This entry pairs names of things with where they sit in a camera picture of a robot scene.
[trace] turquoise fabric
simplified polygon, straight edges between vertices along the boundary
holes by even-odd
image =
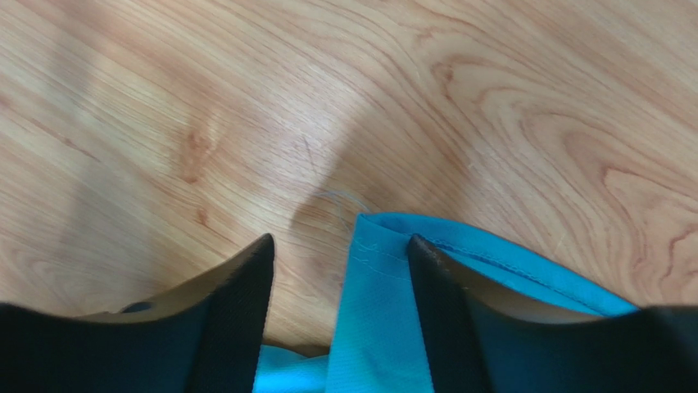
[[[525,295],[600,316],[634,305],[541,256],[453,221],[359,215],[328,356],[262,348],[255,392],[432,392],[406,248],[418,233],[452,258]]]

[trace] stitching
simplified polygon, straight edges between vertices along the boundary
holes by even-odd
[[[599,314],[607,315],[607,313],[605,313],[605,312],[603,312],[602,310],[598,309],[596,306],[588,304],[586,301],[577,298],[575,295],[572,295],[572,294],[566,293],[566,292],[564,292],[564,291],[561,291],[561,290],[558,289],[558,288],[551,287],[551,286],[545,284],[540,278],[535,277],[535,276],[531,275],[530,273],[524,272],[524,271],[522,271],[521,269],[517,269],[517,268],[515,268],[514,266],[511,266],[511,265],[509,265],[509,264],[507,264],[507,263],[505,263],[505,262],[502,262],[502,261],[499,260],[499,259],[492,258],[490,255],[484,255],[484,254],[482,254],[482,253],[472,252],[472,251],[466,250],[466,249],[464,249],[464,248],[462,248],[462,247],[454,246],[454,245],[452,245],[452,244],[449,244],[449,243],[446,243],[446,242],[441,242],[441,241],[438,241],[438,240],[435,240],[435,239],[428,239],[428,238],[427,238],[427,240],[429,240],[430,242],[434,243],[435,245],[442,246],[442,247],[444,247],[444,248],[450,249],[450,251],[458,251],[458,252],[461,252],[461,253],[465,254],[465,256],[467,256],[467,257],[469,257],[469,258],[472,258],[472,259],[474,259],[474,260],[477,260],[477,261],[479,261],[479,262],[491,264],[491,265],[494,265],[494,266],[496,266],[496,267],[498,267],[498,268],[500,268],[500,269],[504,269],[504,270],[508,271],[509,273],[518,274],[519,276],[523,276],[523,277],[525,277],[525,278],[527,278],[527,279],[529,279],[529,280],[531,280],[531,281],[533,281],[533,282],[535,282],[535,283],[537,283],[537,284],[539,284],[539,285],[541,285],[541,286],[543,286],[543,287],[545,287],[545,288],[550,289],[551,291],[553,291],[553,292],[555,292],[555,293],[557,293],[557,294],[559,294],[559,295],[562,295],[562,296],[564,296],[564,297],[567,297],[567,298],[570,299],[570,300],[577,301],[579,304],[584,305],[584,306],[586,306],[586,307],[589,308],[589,309],[593,309],[594,311],[596,311],[596,312],[599,313]]]
[[[367,268],[369,268],[369,269],[373,270],[374,272],[376,272],[376,273],[378,273],[378,274],[381,274],[381,275],[383,275],[383,276],[390,277],[390,278],[395,278],[396,280],[400,280],[400,281],[408,281],[408,282],[410,281],[410,280],[408,280],[407,278],[402,278],[402,277],[398,277],[398,276],[393,276],[392,274],[388,274],[388,273],[385,273],[385,272],[381,272],[380,270],[378,270],[378,269],[374,268],[373,266],[371,266],[371,265],[368,263],[369,260],[360,260],[359,258],[356,258],[355,256],[353,256],[352,258],[353,258],[354,260],[358,260],[358,261],[361,262],[362,264],[366,265]]]
[[[599,314],[601,314],[601,315],[603,315],[603,316],[608,316],[608,314],[607,314],[606,312],[602,311],[601,309],[599,309],[598,307],[596,307],[596,306],[594,306],[594,305],[588,304],[586,301],[584,301],[584,300],[582,300],[582,299],[577,298],[575,295],[566,293],[566,292],[564,292],[564,291],[561,291],[561,290],[558,289],[558,288],[551,287],[551,286],[545,284],[540,278],[537,278],[537,277],[531,275],[530,273],[524,272],[524,271],[521,270],[521,269],[517,269],[517,268],[515,268],[514,266],[511,266],[511,265],[509,265],[509,264],[507,264],[507,263],[505,263],[505,262],[502,262],[501,260],[492,258],[490,255],[487,255],[487,254],[484,254],[484,253],[473,252],[473,251],[467,250],[467,249],[465,249],[465,248],[458,247],[458,246],[454,246],[454,245],[452,245],[452,244],[450,244],[450,243],[443,242],[443,241],[440,241],[440,240],[437,240],[437,239],[432,239],[432,238],[429,238],[429,237],[424,237],[424,238],[427,239],[427,240],[429,240],[429,241],[430,241],[431,243],[433,243],[434,245],[440,246],[440,247],[442,247],[442,248],[446,248],[446,249],[448,249],[449,251],[457,251],[457,252],[463,254],[465,257],[468,257],[468,258],[477,260],[477,261],[479,261],[479,262],[483,262],[483,263],[485,263],[485,264],[489,264],[489,265],[495,266],[495,267],[497,267],[497,268],[499,268],[499,269],[503,269],[503,270],[505,270],[505,271],[507,271],[507,272],[509,272],[509,273],[517,274],[517,275],[519,275],[519,276],[521,276],[521,277],[523,277],[523,278],[527,278],[527,279],[529,279],[529,280],[531,280],[531,281],[537,283],[538,285],[541,285],[542,287],[545,287],[545,288],[547,288],[547,289],[549,289],[549,290],[551,290],[551,291],[557,293],[558,295],[562,295],[562,296],[564,296],[564,297],[566,297],[566,298],[568,298],[568,299],[570,299],[570,300],[572,300],[572,301],[576,301],[576,302],[578,302],[580,305],[584,305],[584,306],[587,307],[588,309],[592,309],[592,310],[596,311],[597,313],[599,313]],[[375,253],[375,254],[385,255],[385,256],[387,256],[387,257],[393,258],[394,260],[398,260],[398,261],[400,261],[400,262],[402,262],[402,263],[405,263],[405,260],[404,260],[404,259],[399,258],[399,257],[397,257],[397,256],[395,256],[395,255],[388,254],[388,253],[381,252],[381,251],[376,251],[375,249],[373,249],[373,248],[371,248],[371,247],[367,247],[366,245],[362,244],[361,241],[360,241],[359,239],[354,239],[354,243],[355,243],[357,246],[359,246],[359,247],[362,249],[363,252],[373,252],[373,253]],[[380,273],[380,274],[382,274],[382,275],[384,275],[384,276],[396,278],[396,279],[398,279],[398,280],[409,281],[409,280],[406,280],[406,279],[404,279],[404,278],[395,277],[395,276],[392,276],[391,274],[378,271],[377,269],[375,269],[374,267],[372,267],[370,264],[366,263],[366,262],[363,261],[363,260],[359,260],[359,261],[361,261],[361,263],[365,264],[366,266],[368,266],[371,270],[373,270],[373,271],[376,272],[376,273]]]

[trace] wood grain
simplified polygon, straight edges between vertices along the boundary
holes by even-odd
[[[689,0],[0,2],[0,299],[77,315],[264,232],[267,335],[332,337],[319,192],[457,219],[639,305],[698,296]],[[351,227],[362,208],[342,199]]]

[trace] wooden floor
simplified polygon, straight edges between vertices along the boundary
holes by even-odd
[[[4,0],[0,299],[116,310],[271,232],[268,335],[326,345],[364,209],[348,195],[485,228],[639,305],[695,302],[697,16]]]

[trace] blue cloth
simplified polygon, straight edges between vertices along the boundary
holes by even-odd
[[[255,392],[432,392],[407,264],[418,233],[454,260],[520,293],[600,316],[637,308],[593,282],[500,237],[453,221],[359,215],[328,356],[262,348]]]

